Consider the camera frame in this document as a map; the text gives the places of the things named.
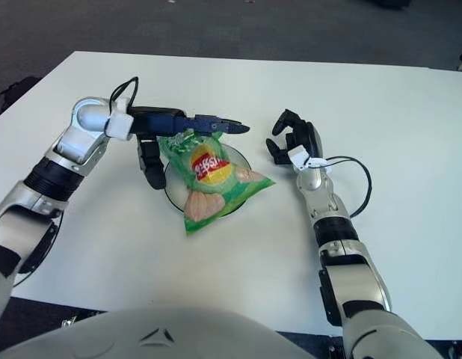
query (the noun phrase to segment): black cable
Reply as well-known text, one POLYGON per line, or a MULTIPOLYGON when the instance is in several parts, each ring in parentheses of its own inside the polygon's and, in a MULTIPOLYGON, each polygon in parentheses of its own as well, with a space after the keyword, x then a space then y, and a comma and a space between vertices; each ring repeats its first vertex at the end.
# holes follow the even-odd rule
POLYGON ((110 95, 110 99, 108 101, 108 108, 110 110, 110 114, 111 114, 111 104, 113 103, 113 101, 116 101, 116 99, 120 97, 120 95, 124 92, 124 90, 126 90, 127 87, 130 86, 130 84, 133 82, 135 83, 135 88, 133 89, 133 94, 129 100, 126 110, 128 111, 132 107, 133 102, 135 101, 136 94, 138 93, 138 77, 137 76, 132 77, 130 80, 122 83, 121 85, 119 85, 117 88, 113 90, 113 92, 110 95))
POLYGON ((357 208, 357 209, 350 215, 351 218, 354 218, 354 217, 356 217, 357 215, 359 215, 360 213, 362 213, 362 211, 363 211, 364 209, 366 209, 367 205, 369 204, 369 201, 371 200, 371 193, 372 193, 372 178, 371 178, 371 173, 369 172, 369 169, 368 169, 361 161, 359 161, 358 159, 355 159, 354 157, 350 157, 350 156, 333 156, 333 157, 328 157, 328 158, 326 158, 326 161, 332 161, 333 159, 343 159, 343 160, 342 160, 342 161, 337 161, 337 162, 334 162, 334 163, 330 163, 329 165, 324 165, 324 166, 319 166, 319 167, 313 167, 313 168, 326 168, 326 167, 334 166, 334 165, 337 165, 337 164, 343 163, 343 162, 356 162, 356 163, 364 170, 364 173, 366 174, 366 178, 367 178, 367 192, 366 192, 366 196, 364 197, 364 201, 363 201, 363 203, 359 206, 359 208, 357 208))
POLYGON ((35 271, 37 270, 37 268, 40 266, 40 264, 43 263, 43 261, 45 260, 46 256, 49 255, 55 241, 57 240, 57 237, 58 237, 58 233, 60 232, 60 228, 61 228, 61 224, 63 223, 64 221, 64 212, 61 213, 61 217, 60 217, 60 222, 58 222, 58 227, 57 227, 57 231, 55 232, 55 236, 53 237, 53 240, 52 242, 50 243, 50 246, 48 247, 48 249, 46 250, 45 254, 42 256, 42 259, 39 261, 39 263, 37 264, 36 267, 34 267, 30 273, 28 273, 23 279, 21 279, 20 282, 18 283, 15 283, 13 285, 13 288, 15 288, 16 286, 22 284, 23 282, 25 282, 33 273, 35 273, 35 271))

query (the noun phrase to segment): white cable clip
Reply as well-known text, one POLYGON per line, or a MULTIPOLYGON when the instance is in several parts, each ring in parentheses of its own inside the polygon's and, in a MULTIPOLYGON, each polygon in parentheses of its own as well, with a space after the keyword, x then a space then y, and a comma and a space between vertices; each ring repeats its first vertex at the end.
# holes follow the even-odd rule
MULTIPOLYGON (((303 171, 306 168, 319 168, 327 166, 327 160, 320 157, 310 157, 303 145, 300 145, 288 151, 289 159, 292 164, 299 170, 303 171)), ((325 168, 326 173, 330 172, 330 167, 325 168)))
POLYGON ((129 103, 128 97, 119 97, 116 101, 116 107, 113 108, 110 120, 105 129, 108 137, 118 138, 122 141, 128 141, 132 135, 129 130, 132 128, 133 116, 126 113, 126 106, 129 103))

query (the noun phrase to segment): robot forearm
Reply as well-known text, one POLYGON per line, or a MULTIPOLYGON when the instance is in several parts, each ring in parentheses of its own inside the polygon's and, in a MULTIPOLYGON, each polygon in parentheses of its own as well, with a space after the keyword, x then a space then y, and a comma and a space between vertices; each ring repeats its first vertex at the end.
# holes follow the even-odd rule
POLYGON ((341 326, 347 358, 441 358, 404 320, 391 312, 390 296, 327 175, 321 140, 311 123, 285 110, 273 135, 286 126, 287 149, 266 141, 277 165, 293 165, 310 226, 319 246, 321 296, 327 320, 341 326))

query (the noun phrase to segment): white table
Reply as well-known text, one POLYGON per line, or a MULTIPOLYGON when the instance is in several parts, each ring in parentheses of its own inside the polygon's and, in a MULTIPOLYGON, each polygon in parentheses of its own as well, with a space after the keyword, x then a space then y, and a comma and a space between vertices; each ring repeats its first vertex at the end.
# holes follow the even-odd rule
MULTIPOLYGON (((462 339, 462 73, 75 52, 0 117, 0 200, 68 126, 77 99, 107 97, 134 75, 137 105, 249 124, 224 142, 277 184, 186 238, 182 215, 141 173, 135 141, 112 141, 72 196, 52 252, 13 295, 100 310, 197 304, 278 331, 340 334, 325 319, 294 174, 265 147, 289 108, 315 124, 325 155, 369 166, 374 192, 354 226, 395 312, 425 338, 462 339)), ((346 164, 332 177, 355 209, 360 170, 346 164)))

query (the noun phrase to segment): silver robot arm segment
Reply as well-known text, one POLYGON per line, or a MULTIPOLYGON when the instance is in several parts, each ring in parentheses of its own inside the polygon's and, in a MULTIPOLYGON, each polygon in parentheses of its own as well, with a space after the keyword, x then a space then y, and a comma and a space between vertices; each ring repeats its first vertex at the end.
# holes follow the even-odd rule
POLYGON ((129 138, 131 122, 124 98, 113 103, 111 115, 108 100, 81 99, 70 126, 0 203, 0 317, 23 263, 42 239, 54 235, 54 219, 102 158, 110 137, 129 138))
POLYGON ((266 141, 277 165, 292 165, 319 246, 321 297, 327 320, 341 326, 347 358, 441 358, 403 319, 392 313, 386 285, 333 190, 314 126, 285 110, 273 128, 287 126, 287 149, 266 141))

